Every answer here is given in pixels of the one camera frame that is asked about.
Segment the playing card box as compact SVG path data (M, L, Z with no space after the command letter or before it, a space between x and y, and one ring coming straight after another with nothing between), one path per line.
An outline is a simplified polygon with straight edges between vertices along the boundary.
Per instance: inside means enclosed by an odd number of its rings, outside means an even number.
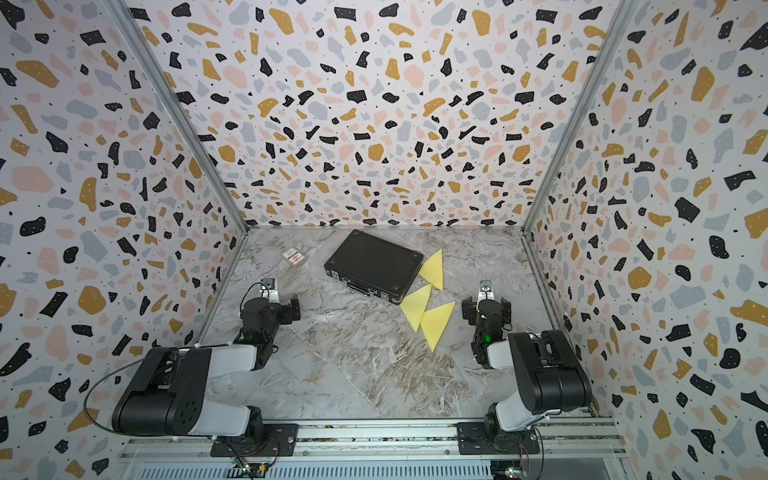
M300 250L294 247L290 247L287 250L285 250L282 253L282 257L287 262L289 262L292 266L296 266L296 267L302 265L307 259L304 253L302 253Z

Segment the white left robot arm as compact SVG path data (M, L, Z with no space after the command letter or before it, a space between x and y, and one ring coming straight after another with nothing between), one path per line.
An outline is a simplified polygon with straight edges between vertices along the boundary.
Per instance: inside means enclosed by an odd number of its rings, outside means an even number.
M138 365L118 401L111 428L128 436L206 436L262 441L260 409L206 397L208 381L262 369L283 325L301 319L299 299L255 297L240 307L240 330L226 344L157 347Z

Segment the black hard carrying case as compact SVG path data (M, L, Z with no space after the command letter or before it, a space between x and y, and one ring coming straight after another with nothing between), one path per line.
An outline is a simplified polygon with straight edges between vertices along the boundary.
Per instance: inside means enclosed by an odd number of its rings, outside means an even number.
M362 230L353 230L324 263L325 273L348 289L399 305L424 255Z

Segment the aluminium corner post right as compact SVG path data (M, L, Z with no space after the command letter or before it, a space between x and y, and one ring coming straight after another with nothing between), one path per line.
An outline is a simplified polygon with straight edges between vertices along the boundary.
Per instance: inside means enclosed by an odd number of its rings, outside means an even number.
M625 32L636 7L636 0L624 0L619 2L616 14L606 32L606 38L601 50L598 52L584 88L582 89L568 122L566 123L560 142L555 149L552 162L543 176L540 188L523 224L521 231L525 237L529 237L534 230L536 217L544 208L548 198L548 191L555 183L556 175L565 163L571 144L575 141L579 128L586 117L591 104L596 98L603 75L620 44L621 37Z

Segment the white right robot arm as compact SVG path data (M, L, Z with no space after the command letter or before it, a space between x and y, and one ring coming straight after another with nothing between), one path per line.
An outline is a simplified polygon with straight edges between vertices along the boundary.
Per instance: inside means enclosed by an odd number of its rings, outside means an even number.
M590 381L562 331L508 331L511 303L488 295L463 300L462 318L475 328L475 361L487 370L511 371L516 382L516 391L493 404L485 416L488 439L589 406Z

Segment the aluminium corner post left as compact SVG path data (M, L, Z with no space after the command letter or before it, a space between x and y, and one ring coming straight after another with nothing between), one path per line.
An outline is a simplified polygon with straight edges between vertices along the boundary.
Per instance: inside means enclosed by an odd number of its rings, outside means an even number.
M226 211L230 222L237 227L241 234L248 234L249 227L242 219L234 200L210 159L209 153L200 141L187 114L181 108L177 96L167 82L161 65L153 54L151 48L136 25L132 13L125 1L105 0L103 4L113 19L116 27L127 41L138 63L144 69L147 79L152 84L158 99L177 127L182 139L190 147L195 159L198 161L203 173L211 183L213 191L220 199L223 209Z

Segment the aluminium mounting rail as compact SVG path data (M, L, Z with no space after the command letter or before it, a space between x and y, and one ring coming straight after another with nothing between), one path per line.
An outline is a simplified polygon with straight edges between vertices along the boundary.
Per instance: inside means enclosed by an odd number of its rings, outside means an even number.
M267 479L632 479L613 421L551 417L525 448L495 453L458 419L298 420L265 456Z

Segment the yellow square paper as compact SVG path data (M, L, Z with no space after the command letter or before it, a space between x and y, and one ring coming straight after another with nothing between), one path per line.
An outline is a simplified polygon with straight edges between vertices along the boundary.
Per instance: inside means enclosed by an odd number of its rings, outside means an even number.
M439 307L426 310L421 318L420 326L429 349L434 352L445 331L456 303L450 302Z
M430 299L432 285L426 284L413 293L405 296L400 304L406 320L414 332L419 330L422 317Z
M444 289L443 251L438 250L421 266L419 275L438 290Z

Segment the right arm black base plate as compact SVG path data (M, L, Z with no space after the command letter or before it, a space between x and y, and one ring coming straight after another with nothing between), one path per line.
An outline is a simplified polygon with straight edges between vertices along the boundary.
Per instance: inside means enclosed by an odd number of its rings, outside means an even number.
M531 430L505 432L483 422L459 422L456 433L461 455L538 454L539 437Z

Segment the aluminium corner post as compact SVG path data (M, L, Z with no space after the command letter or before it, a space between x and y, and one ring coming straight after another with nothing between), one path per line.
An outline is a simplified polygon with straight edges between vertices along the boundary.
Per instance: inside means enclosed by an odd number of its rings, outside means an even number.
M620 44L621 37L625 32L636 7L636 0L624 0L619 2L616 14L606 32L606 38L601 50L598 52L584 88L582 89L568 122L566 123L560 142L555 149L552 162L543 176L540 188L523 224L521 231L525 237L529 237L534 230L536 217L544 208L548 198L548 191L555 183L556 175L565 163L571 144L575 141L579 128L586 117L591 104L596 98L603 75Z
M147 79L152 84L158 99L177 127L182 139L190 147L195 159L198 161L203 173L211 183L213 191L220 199L223 209L226 211L230 222L237 227L241 234L248 234L249 227L242 219L234 200L210 159L209 153L200 141L187 114L181 108L177 96L167 82L161 65L153 54L151 48L136 25L132 13L125 1L105 0L103 4L113 19L116 27L127 41L138 63L144 69Z

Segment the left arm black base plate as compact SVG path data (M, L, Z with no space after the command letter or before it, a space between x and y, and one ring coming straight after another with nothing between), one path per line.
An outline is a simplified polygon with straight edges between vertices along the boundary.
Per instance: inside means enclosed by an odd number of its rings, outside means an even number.
M214 458L290 457L298 439L297 423L267 423L249 428L243 435L217 437L210 456Z

